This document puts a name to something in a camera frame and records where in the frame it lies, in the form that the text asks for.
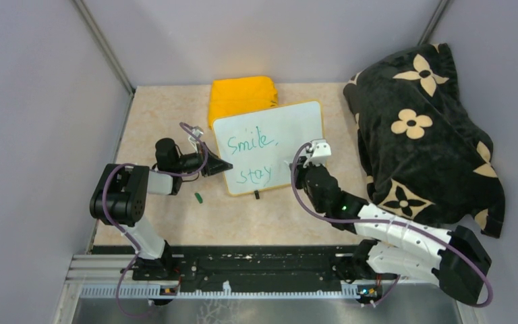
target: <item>green marker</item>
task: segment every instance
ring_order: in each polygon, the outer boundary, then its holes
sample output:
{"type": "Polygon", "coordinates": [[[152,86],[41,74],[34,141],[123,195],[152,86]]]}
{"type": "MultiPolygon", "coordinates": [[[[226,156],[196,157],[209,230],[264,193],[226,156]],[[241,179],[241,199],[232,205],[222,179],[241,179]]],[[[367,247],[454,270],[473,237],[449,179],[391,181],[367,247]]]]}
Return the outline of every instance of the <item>green marker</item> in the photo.
{"type": "Polygon", "coordinates": [[[203,204],[204,203],[204,200],[202,199],[202,197],[200,196],[200,194],[198,194],[196,192],[196,198],[198,199],[198,202],[200,202],[200,204],[203,204]]]}

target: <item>gray wall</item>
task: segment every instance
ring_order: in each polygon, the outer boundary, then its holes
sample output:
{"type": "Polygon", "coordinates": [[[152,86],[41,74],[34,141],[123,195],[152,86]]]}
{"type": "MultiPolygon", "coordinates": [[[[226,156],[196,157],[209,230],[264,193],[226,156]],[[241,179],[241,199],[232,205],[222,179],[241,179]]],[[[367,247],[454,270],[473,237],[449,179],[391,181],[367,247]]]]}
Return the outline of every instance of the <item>gray wall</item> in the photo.
{"type": "Polygon", "coordinates": [[[53,318],[126,106],[69,1],[0,1],[0,323],[53,318]]]}
{"type": "Polygon", "coordinates": [[[485,316],[491,324],[518,323],[518,1],[455,1],[434,41],[451,46],[461,99],[492,137],[492,164],[505,187],[502,238],[482,238],[496,290],[485,316]]]}
{"type": "Polygon", "coordinates": [[[134,86],[337,82],[418,42],[437,0],[86,0],[134,86]]]}

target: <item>whiteboard frame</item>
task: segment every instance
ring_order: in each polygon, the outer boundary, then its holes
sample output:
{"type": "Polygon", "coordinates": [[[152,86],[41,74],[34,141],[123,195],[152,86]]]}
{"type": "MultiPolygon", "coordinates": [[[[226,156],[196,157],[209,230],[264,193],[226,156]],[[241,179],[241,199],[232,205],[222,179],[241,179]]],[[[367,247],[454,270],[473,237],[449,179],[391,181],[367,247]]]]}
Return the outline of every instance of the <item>whiteboard frame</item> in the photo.
{"type": "MultiPolygon", "coordinates": [[[[247,114],[250,114],[250,113],[257,113],[257,112],[261,112],[261,111],[277,109],[277,108],[282,108],[282,107],[287,107],[287,106],[300,105],[302,103],[311,103],[311,102],[314,102],[314,101],[316,101],[318,103],[318,106],[320,107],[320,125],[321,125],[321,128],[322,128],[321,129],[321,133],[322,133],[322,137],[324,138],[324,114],[323,114],[324,107],[322,106],[322,103],[320,103],[320,101],[318,99],[308,99],[308,100],[303,100],[303,101],[297,101],[297,102],[294,102],[294,103],[287,103],[285,105],[279,105],[279,106],[275,106],[275,107],[267,107],[266,109],[251,111],[251,112],[247,112],[247,113],[235,113],[233,115],[217,118],[213,122],[215,123],[216,121],[218,121],[220,119],[231,118],[231,117],[235,117],[235,116],[239,116],[239,115],[247,115],[247,114]]],[[[212,131],[213,131],[213,136],[215,137],[215,144],[219,148],[219,142],[217,141],[217,136],[215,136],[215,131],[214,130],[212,130],[212,131]]],[[[217,155],[221,159],[221,152],[219,150],[217,151],[217,155]]],[[[277,188],[283,188],[283,187],[287,187],[287,186],[291,185],[291,184],[280,184],[278,186],[261,188],[261,189],[255,190],[255,191],[247,191],[247,192],[241,192],[239,194],[232,194],[231,191],[229,191],[229,186],[227,185],[227,178],[225,177],[225,172],[222,172],[222,174],[223,174],[223,181],[224,181],[225,187],[227,189],[227,193],[229,194],[229,196],[232,196],[232,197],[243,196],[244,194],[253,194],[255,192],[261,192],[261,191],[265,191],[265,190],[272,190],[272,189],[277,189],[277,188]]]]}

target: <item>white bracket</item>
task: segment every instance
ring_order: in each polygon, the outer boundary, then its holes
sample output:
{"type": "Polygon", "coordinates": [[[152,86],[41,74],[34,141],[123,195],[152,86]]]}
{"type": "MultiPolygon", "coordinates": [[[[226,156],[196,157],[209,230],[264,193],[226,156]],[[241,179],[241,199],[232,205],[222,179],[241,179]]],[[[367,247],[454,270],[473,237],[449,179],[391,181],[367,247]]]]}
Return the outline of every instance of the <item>white bracket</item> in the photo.
{"type": "Polygon", "coordinates": [[[192,134],[188,136],[188,140],[190,144],[193,146],[194,150],[198,151],[198,145],[199,142],[196,140],[196,138],[201,138],[204,135],[204,131],[200,126],[196,126],[192,128],[192,134]]]}
{"type": "Polygon", "coordinates": [[[309,163],[313,165],[324,165],[326,160],[330,157],[330,154],[330,145],[325,139],[313,140],[311,146],[307,148],[307,161],[305,161],[303,166],[307,167],[309,163]]]}
{"type": "Polygon", "coordinates": [[[432,273],[434,265],[396,246],[378,242],[370,249],[366,262],[376,273],[398,273],[440,286],[432,273]]]}

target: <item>cable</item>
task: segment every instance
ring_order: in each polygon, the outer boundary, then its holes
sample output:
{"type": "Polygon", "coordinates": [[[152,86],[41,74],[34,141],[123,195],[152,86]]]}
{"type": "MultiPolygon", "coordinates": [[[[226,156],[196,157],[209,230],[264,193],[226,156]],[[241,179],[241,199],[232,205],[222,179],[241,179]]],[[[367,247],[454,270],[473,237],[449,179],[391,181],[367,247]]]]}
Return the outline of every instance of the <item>cable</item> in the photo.
{"type": "Polygon", "coordinates": [[[380,298],[379,300],[377,300],[376,302],[373,303],[374,307],[380,305],[380,303],[386,299],[386,297],[388,297],[388,295],[392,292],[392,290],[394,289],[394,287],[396,287],[396,285],[398,284],[398,281],[400,280],[400,275],[398,277],[396,277],[396,280],[390,285],[390,287],[388,287],[388,289],[386,290],[386,292],[384,293],[384,295],[382,295],[382,298],[380,298]]]}
{"type": "Polygon", "coordinates": [[[177,274],[179,274],[179,279],[177,280],[177,285],[172,288],[171,290],[173,290],[174,292],[170,292],[170,293],[162,293],[162,295],[177,295],[178,291],[179,291],[179,287],[181,286],[181,274],[179,273],[179,270],[178,269],[174,269],[175,272],[177,272],[177,274]]]}
{"type": "Polygon", "coordinates": [[[189,180],[184,180],[183,182],[194,182],[194,181],[196,181],[199,178],[200,178],[200,174],[198,173],[198,175],[195,178],[189,179],[189,180]]]}
{"type": "MultiPolygon", "coordinates": [[[[486,307],[489,304],[491,304],[491,302],[493,300],[493,288],[492,288],[491,283],[489,282],[488,278],[484,275],[484,273],[478,267],[476,267],[476,265],[474,265],[474,263],[471,260],[469,260],[467,258],[467,256],[465,256],[462,252],[458,251],[456,248],[454,248],[453,246],[447,244],[446,242],[440,240],[436,236],[433,236],[432,234],[422,230],[421,228],[418,228],[418,227],[413,226],[413,225],[406,224],[406,223],[404,223],[402,221],[389,221],[387,219],[331,219],[331,218],[323,217],[323,216],[313,212],[307,205],[305,205],[305,203],[303,202],[303,200],[299,196],[299,191],[295,187],[295,183],[297,181],[297,179],[296,179],[296,177],[297,177],[297,164],[298,164],[298,161],[299,161],[299,156],[301,155],[301,152],[304,149],[308,148],[310,145],[311,145],[310,143],[305,143],[305,144],[301,145],[301,147],[299,148],[299,150],[295,154],[295,157],[293,158],[293,164],[291,166],[291,189],[293,190],[293,194],[295,195],[295,198],[297,199],[297,202],[299,203],[299,205],[301,205],[301,207],[303,207],[303,209],[307,213],[309,213],[311,216],[313,216],[313,217],[315,217],[317,219],[320,219],[322,221],[327,221],[329,223],[341,223],[341,224],[354,224],[354,223],[391,224],[391,225],[396,225],[396,226],[401,226],[401,227],[407,227],[408,229],[410,229],[412,231],[415,231],[415,232],[417,232],[417,233],[419,233],[419,234],[421,234],[421,235],[423,235],[423,236],[425,236],[425,237],[435,241],[438,244],[441,244],[442,246],[444,246],[446,249],[450,250],[451,252],[454,252],[460,259],[463,260],[463,262],[465,262],[469,267],[471,267],[473,269],[473,271],[484,282],[484,284],[486,285],[486,289],[488,291],[488,297],[487,297],[486,301],[481,303],[481,304],[472,304],[470,306],[482,308],[482,307],[486,307]]],[[[379,300],[379,302],[381,300],[383,300],[388,295],[390,290],[391,289],[388,289],[388,292],[379,300]]]]}
{"type": "Polygon", "coordinates": [[[196,175],[197,173],[199,173],[200,171],[202,171],[204,169],[205,165],[207,164],[207,159],[209,156],[209,150],[207,148],[207,145],[205,145],[205,143],[203,143],[199,137],[195,136],[194,133],[192,133],[192,130],[194,128],[191,127],[190,125],[187,125],[186,123],[181,122],[181,123],[179,123],[179,127],[181,127],[181,129],[184,130],[186,133],[191,135],[198,142],[198,144],[202,146],[202,150],[204,151],[204,161],[202,162],[200,167],[197,168],[196,171],[193,171],[193,172],[187,173],[187,174],[173,173],[173,172],[159,171],[159,170],[151,170],[152,172],[167,174],[168,176],[172,176],[172,177],[190,177],[190,176],[196,175]]]}
{"type": "MultiPolygon", "coordinates": [[[[200,145],[202,145],[202,148],[203,148],[204,154],[205,154],[203,163],[196,171],[189,173],[189,174],[185,174],[185,175],[180,174],[180,173],[171,173],[171,172],[163,172],[163,171],[155,171],[155,170],[154,170],[154,172],[167,174],[169,176],[188,177],[188,176],[192,176],[196,173],[199,173],[205,167],[205,165],[207,163],[207,158],[208,158],[207,147],[198,137],[194,136],[194,134],[191,131],[191,129],[193,129],[193,127],[191,127],[183,122],[179,123],[179,127],[181,127],[181,129],[184,130],[185,132],[187,132],[188,134],[192,135],[198,141],[198,143],[200,145]]],[[[108,211],[108,204],[107,204],[108,188],[110,187],[110,184],[112,183],[112,179],[116,176],[118,171],[120,171],[124,167],[133,167],[133,166],[134,166],[134,164],[132,164],[132,163],[122,163],[121,165],[118,165],[117,167],[115,167],[112,170],[112,172],[110,172],[110,174],[106,178],[106,182],[104,183],[104,188],[102,190],[102,210],[104,211],[104,215],[105,215],[106,219],[108,219],[108,222],[110,224],[112,224],[112,226],[116,227],[130,241],[130,243],[132,243],[132,245],[134,246],[134,249],[136,250],[136,254],[132,258],[130,263],[128,263],[126,268],[124,268],[124,270],[122,271],[122,275],[120,276],[120,279],[118,280],[118,284],[116,285],[116,304],[118,305],[118,309],[122,312],[122,314],[126,315],[127,317],[131,317],[133,319],[143,319],[145,317],[150,316],[153,313],[153,308],[150,308],[145,313],[142,313],[139,315],[130,314],[130,313],[126,312],[124,310],[124,308],[122,307],[122,304],[120,303],[120,297],[119,297],[120,287],[122,286],[124,277],[125,277],[126,273],[132,268],[132,266],[134,265],[136,260],[138,259],[138,256],[140,255],[140,252],[142,251],[142,247],[140,246],[140,243],[138,243],[138,241],[124,229],[124,227],[122,227],[120,224],[118,224],[114,220],[114,218],[112,218],[112,216],[110,216],[110,212],[108,211]]]]}

